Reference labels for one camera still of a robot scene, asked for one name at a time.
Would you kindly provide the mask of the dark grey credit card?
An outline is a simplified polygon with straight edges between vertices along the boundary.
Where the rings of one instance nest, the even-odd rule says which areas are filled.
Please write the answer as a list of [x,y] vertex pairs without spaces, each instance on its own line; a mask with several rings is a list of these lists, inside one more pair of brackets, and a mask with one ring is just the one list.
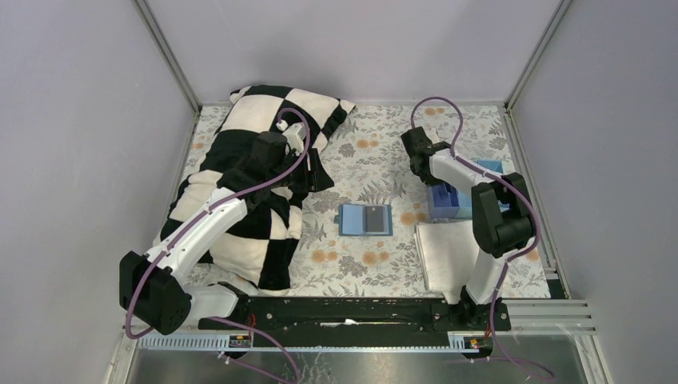
[[386,231],[385,212],[384,206],[365,207],[364,224],[367,234],[381,234]]

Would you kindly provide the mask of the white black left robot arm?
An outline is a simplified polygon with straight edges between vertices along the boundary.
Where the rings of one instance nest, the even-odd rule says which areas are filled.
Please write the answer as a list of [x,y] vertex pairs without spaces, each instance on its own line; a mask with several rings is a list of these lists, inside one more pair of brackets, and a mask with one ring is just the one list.
[[126,310],[126,336],[137,339],[152,330],[168,335],[185,322],[228,318],[239,301],[237,294],[219,284],[188,287],[187,274],[272,189],[300,187],[316,192],[315,154],[308,127],[259,134],[249,156],[227,172],[225,185],[212,191],[194,214],[144,254],[130,251],[123,256],[118,291]]

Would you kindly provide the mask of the aluminium frame rail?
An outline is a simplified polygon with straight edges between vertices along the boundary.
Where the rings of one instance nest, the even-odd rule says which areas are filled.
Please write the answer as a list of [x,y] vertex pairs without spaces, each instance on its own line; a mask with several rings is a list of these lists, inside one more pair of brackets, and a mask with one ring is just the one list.
[[442,353],[466,362],[517,362],[535,378],[535,358],[511,346],[531,336],[573,342],[591,383],[608,382],[588,305],[568,299],[509,299],[472,314],[443,298],[251,297],[223,322],[190,320],[170,334],[124,338],[135,349],[253,352]]

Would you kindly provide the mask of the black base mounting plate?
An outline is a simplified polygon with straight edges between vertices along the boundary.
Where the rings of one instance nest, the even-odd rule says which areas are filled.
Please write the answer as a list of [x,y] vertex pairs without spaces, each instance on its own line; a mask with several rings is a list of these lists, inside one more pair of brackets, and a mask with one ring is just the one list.
[[240,301],[231,322],[285,347],[444,347],[450,332],[485,335],[488,312],[471,318],[442,298],[273,298]]

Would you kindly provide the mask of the black white checkered pillow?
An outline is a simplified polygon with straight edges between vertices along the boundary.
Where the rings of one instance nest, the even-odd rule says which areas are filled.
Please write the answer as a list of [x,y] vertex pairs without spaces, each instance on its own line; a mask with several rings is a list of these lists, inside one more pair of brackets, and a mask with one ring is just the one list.
[[[229,98],[231,111],[198,160],[197,171],[181,182],[154,244],[188,220],[218,187],[245,190],[278,176],[296,161],[295,150],[283,150],[279,158],[265,161],[261,136],[283,134],[306,120],[309,153],[318,162],[318,154],[355,107],[345,99],[277,85],[247,86]],[[199,261],[237,274],[263,294],[288,294],[289,265],[302,232],[303,202],[310,192],[332,186],[322,167],[309,170],[302,163],[281,186],[247,194],[247,215],[218,237]]]

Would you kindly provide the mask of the blue three-compartment tray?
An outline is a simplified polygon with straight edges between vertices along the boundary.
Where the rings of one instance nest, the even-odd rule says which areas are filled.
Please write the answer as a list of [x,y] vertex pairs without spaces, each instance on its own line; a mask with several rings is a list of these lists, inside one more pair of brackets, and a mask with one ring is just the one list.
[[[479,159],[476,164],[480,168],[488,171],[503,174],[504,162],[500,160]],[[469,173],[472,178],[479,178],[480,173],[470,170],[467,166],[461,166],[461,169]],[[472,199],[467,194],[457,190],[449,184],[438,184],[429,186],[429,216],[432,219],[471,219],[472,218]],[[508,204],[498,202],[501,212],[509,208]]]

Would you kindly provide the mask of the floral table cloth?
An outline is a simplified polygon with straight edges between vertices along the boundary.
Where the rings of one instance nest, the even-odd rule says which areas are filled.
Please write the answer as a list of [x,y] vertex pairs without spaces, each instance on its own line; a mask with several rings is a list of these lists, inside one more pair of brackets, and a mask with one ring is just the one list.
[[[459,135],[456,149],[471,159],[491,159],[514,169],[498,106],[458,110],[429,103],[357,106],[323,150],[332,189],[303,203],[301,240],[289,267],[296,296],[424,297],[424,275],[415,243],[417,224],[429,220],[428,191],[409,169],[401,134],[411,120],[436,141]],[[339,235],[334,216],[340,205],[388,204],[393,234]]]

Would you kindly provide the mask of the blue card holder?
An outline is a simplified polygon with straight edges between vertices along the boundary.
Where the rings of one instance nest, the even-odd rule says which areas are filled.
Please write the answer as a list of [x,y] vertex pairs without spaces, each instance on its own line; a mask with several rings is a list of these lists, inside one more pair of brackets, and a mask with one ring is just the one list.
[[338,234],[346,237],[392,236],[390,205],[342,204],[334,218]]

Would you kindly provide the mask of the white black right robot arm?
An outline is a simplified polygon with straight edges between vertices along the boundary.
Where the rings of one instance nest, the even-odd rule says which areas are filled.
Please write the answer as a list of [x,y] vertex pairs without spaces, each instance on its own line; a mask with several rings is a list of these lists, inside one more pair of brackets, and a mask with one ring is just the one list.
[[469,309],[495,310],[508,263],[530,253],[540,240],[524,177],[499,174],[434,143],[422,127],[401,135],[411,171],[428,186],[447,183],[471,198],[473,237],[479,254],[461,302]]

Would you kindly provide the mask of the white folded towel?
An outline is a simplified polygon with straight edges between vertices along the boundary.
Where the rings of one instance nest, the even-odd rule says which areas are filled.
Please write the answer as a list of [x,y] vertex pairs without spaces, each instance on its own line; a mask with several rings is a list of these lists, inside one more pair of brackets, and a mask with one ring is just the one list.
[[479,304],[491,300],[496,285],[492,257],[478,246],[472,221],[419,223],[414,238],[426,290],[451,305],[460,301],[463,287]]

